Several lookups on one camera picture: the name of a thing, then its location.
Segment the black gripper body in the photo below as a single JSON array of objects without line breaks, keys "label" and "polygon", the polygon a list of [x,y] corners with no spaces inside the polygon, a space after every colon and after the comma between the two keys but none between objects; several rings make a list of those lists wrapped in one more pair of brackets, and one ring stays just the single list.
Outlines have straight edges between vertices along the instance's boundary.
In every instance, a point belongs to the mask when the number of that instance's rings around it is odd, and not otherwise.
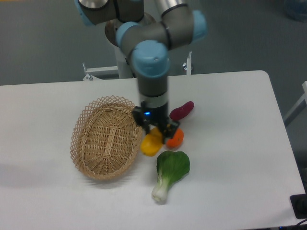
[{"label": "black gripper body", "polygon": [[158,127],[160,131],[166,130],[168,125],[168,103],[160,107],[151,108],[146,101],[141,102],[141,127],[149,129],[149,125]]}]

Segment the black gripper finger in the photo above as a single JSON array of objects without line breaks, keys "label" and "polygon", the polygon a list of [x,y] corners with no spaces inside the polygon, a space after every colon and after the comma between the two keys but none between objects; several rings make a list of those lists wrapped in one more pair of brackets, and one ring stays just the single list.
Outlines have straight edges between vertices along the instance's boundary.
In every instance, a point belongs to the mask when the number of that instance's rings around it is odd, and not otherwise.
[{"label": "black gripper finger", "polygon": [[168,120],[167,124],[162,129],[162,142],[165,144],[169,139],[172,139],[180,126],[179,121]]},{"label": "black gripper finger", "polygon": [[135,120],[137,126],[142,127],[145,131],[145,134],[150,133],[150,121],[147,119],[147,116],[143,109],[139,106],[136,106],[132,110],[132,116]]}]

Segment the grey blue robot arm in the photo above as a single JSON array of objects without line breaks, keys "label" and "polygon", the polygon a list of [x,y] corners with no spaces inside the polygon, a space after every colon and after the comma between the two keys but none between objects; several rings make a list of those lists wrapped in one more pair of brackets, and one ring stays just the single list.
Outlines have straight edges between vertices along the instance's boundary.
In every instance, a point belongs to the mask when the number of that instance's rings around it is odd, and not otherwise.
[{"label": "grey blue robot arm", "polygon": [[138,82],[140,106],[132,110],[146,133],[155,126],[162,140],[171,139],[179,127],[168,116],[168,52],[207,35],[204,14],[185,0],[158,0],[161,21],[145,24],[142,0],[77,0],[75,6],[85,24],[116,20],[115,44]]}]

